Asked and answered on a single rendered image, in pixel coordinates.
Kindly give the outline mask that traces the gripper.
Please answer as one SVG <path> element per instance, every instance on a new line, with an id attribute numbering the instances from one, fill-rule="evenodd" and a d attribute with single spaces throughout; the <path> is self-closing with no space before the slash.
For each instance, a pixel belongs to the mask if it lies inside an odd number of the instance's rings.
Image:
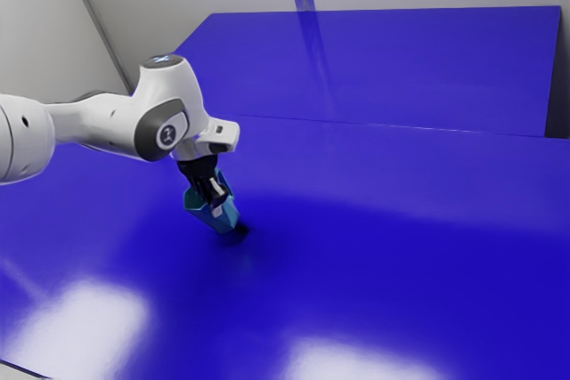
<path id="1" fill-rule="evenodd" d="M 218 156 L 176 161 L 178 170 L 193 188 L 197 188 L 201 182 L 207 182 L 208 209 L 213 217 L 222 213 L 222 205 L 227 199 L 227 187 L 215 178 L 217 161 Z"/>

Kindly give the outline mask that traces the teal faceted mug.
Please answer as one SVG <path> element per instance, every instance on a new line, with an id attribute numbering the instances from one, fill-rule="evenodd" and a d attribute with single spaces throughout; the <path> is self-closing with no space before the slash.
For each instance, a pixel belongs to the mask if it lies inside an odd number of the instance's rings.
<path id="1" fill-rule="evenodd" d="M 226 234 L 236 228 L 240 219 L 240 214 L 234 205 L 234 195 L 224 174 L 219 168 L 215 170 L 216 181 L 228 191 L 228 196 L 220 206 L 214 210 L 200 197 L 200 195 L 189 187 L 183 194 L 184 210 L 194 216 L 199 221 L 206 224 L 218 234 Z"/>

